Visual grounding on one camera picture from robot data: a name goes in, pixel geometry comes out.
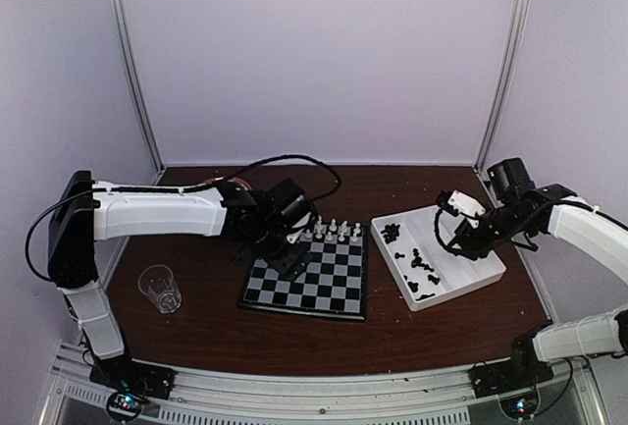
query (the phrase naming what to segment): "dark wood surface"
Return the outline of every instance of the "dark wood surface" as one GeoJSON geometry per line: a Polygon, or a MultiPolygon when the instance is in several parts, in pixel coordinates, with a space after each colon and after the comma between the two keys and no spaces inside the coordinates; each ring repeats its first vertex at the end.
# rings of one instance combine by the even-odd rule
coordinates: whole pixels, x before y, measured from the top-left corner
{"type": "MultiPolygon", "coordinates": [[[[342,189],[320,201],[325,220],[361,221],[434,203],[445,188],[486,196],[469,168],[339,167],[342,189]]],[[[213,168],[172,168],[164,185],[189,185],[219,175],[213,168]]],[[[265,167],[246,179],[267,188],[293,177],[309,194],[330,178],[307,166],[265,167]]],[[[509,355],[519,334],[546,315],[517,253],[493,285],[420,312],[410,312],[375,243],[369,250],[367,321],[347,322],[240,309],[246,267],[232,261],[227,239],[195,236],[133,238],[109,288],[133,356],[189,368],[272,375],[361,375],[420,371],[509,355]],[[182,307],[160,314],[137,290],[152,264],[175,272],[182,307]]]]}

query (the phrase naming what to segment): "white plastic box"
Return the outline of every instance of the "white plastic box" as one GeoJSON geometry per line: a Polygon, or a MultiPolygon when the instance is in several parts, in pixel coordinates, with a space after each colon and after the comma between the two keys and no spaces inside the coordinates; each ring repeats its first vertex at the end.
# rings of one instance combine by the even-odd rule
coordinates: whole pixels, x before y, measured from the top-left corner
{"type": "MultiPolygon", "coordinates": [[[[437,211],[437,206],[430,206],[378,217],[371,221],[373,239],[384,256],[405,302],[412,311],[440,304],[495,283],[506,271],[506,267],[494,252],[491,252],[487,258],[471,261],[444,251],[434,234],[434,218],[437,211]],[[382,231],[388,224],[400,225],[399,236],[391,243],[386,243],[382,235],[382,231]],[[410,266],[414,258],[414,248],[419,250],[423,262],[430,265],[435,270],[434,273],[422,267],[410,266]],[[396,253],[402,253],[405,257],[395,259],[396,253]],[[435,285],[428,280],[428,275],[438,277],[441,281],[435,285]],[[409,282],[419,284],[418,292],[412,292],[409,282]],[[431,293],[434,296],[419,300],[421,295],[431,293]]],[[[440,228],[441,238],[445,242],[453,237],[454,230],[460,222],[462,222],[462,217],[453,217],[443,213],[440,228]]]]}

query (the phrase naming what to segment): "black chessboard square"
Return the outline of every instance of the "black chessboard square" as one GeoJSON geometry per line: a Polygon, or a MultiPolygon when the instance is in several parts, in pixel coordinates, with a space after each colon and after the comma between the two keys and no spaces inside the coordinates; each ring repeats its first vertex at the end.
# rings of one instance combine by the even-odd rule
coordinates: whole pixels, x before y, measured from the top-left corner
{"type": "Polygon", "coordinates": [[[368,228],[358,240],[338,233],[331,240],[308,239],[298,243],[311,261],[293,282],[279,279],[264,260],[254,260],[238,303],[241,307],[346,320],[366,319],[368,228]]]}

